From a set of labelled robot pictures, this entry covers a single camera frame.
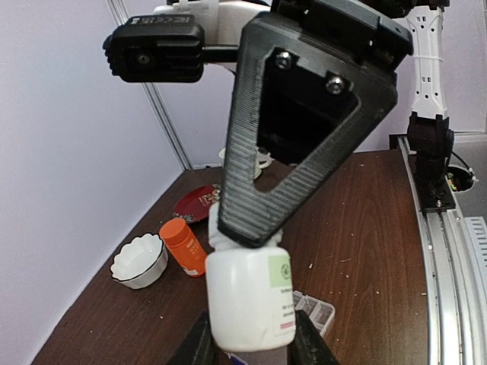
green label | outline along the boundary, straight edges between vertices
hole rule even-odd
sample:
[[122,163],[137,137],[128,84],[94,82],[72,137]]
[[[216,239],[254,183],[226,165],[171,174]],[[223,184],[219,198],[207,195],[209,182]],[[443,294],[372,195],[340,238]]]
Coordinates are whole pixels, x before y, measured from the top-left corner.
[[269,279],[271,287],[292,286],[291,262],[288,256],[269,256]]

brown wooden surface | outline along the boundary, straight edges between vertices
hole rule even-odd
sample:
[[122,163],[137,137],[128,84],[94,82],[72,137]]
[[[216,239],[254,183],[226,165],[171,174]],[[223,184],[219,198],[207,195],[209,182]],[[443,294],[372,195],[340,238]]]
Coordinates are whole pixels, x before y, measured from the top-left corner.
[[[275,164],[259,184],[272,185],[284,172]],[[124,242],[157,233],[179,198],[220,179],[220,169],[184,173]],[[193,228],[207,249],[205,223]],[[398,151],[350,157],[288,222],[282,246],[291,254],[294,288],[335,306],[325,341],[342,365],[427,363],[422,253]],[[173,259],[142,290],[112,281],[112,260],[64,315],[34,364],[165,364],[207,308],[205,279],[189,278]],[[221,354],[218,363],[228,361]]]

small white cup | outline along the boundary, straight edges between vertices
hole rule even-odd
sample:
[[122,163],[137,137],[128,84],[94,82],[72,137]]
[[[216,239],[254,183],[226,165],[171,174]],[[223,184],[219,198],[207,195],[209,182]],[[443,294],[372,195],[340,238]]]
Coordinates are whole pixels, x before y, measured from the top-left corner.
[[[224,163],[225,163],[225,150],[226,150],[226,148],[221,150],[220,153],[218,154],[218,156],[220,157],[220,161],[221,161],[222,166],[224,166]],[[254,180],[257,179],[262,174],[262,170],[271,166],[271,163],[274,161],[271,157],[271,154],[269,154],[269,153],[263,154],[262,152],[259,152],[259,150],[257,148],[256,148],[256,150],[257,150],[256,163],[255,163],[255,170],[253,173],[253,179]]]
[[136,237],[122,247],[110,267],[112,278],[131,289],[142,289],[154,283],[167,267],[166,245],[155,234]]

red saucer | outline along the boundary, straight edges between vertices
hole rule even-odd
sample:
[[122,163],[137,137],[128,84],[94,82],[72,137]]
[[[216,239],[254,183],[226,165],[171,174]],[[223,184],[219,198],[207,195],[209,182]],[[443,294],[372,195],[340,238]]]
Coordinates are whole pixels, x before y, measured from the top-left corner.
[[208,218],[210,207],[220,201],[221,187],[218,184],[201,186],[179,200],[174,207],[174,217],[195,223]]

white fluted bowl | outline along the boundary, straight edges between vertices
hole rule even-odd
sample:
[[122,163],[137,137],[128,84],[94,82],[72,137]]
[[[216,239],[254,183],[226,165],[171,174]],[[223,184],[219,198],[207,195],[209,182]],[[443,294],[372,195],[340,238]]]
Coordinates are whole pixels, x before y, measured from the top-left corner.
[[147,233],[124,245],[110,270],[113,280],[132,289],[141,289],[159,279],[167,260],[167,249],[161,238]]

